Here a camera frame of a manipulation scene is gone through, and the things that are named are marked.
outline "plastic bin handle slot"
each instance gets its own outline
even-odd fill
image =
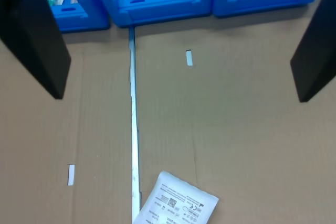
[[[145,2],[145,0],[132,0],[131,4]]]
[[[76,10],[76,8],[70,7],[70,8],[62,8],[62,12],[69,12],[71,10]]]

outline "black panel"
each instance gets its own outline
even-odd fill
[[[0,37],[54,98],[63,98],[71,58],[47,0],[0,0]]]
[[[308,102],[336,75],[336,0],[322,0],[292,58],[300,102]]]

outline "white sachet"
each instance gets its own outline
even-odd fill
[[[162,172],[133,224],[206,224],[218,198]]]

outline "brown cardboard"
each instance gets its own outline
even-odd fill
[[[289,64],[309,21],[282,10],[136,28],[146,195],[167,170],[219,197],[209,223],[336,222],[336,81],[301,104]]]
[[[71,223],[81,59],[54,100],[14,58],[0,62],[0,222]]]
[[[0,45],[0,223],[131,223],[128,31],[65,41],[61,101]]]

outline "barcode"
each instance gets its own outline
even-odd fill
[[[177,201],[175,199],[170,198],[170,200],[168,202],[168,206],[174,208],[176,203],[177,203]]]

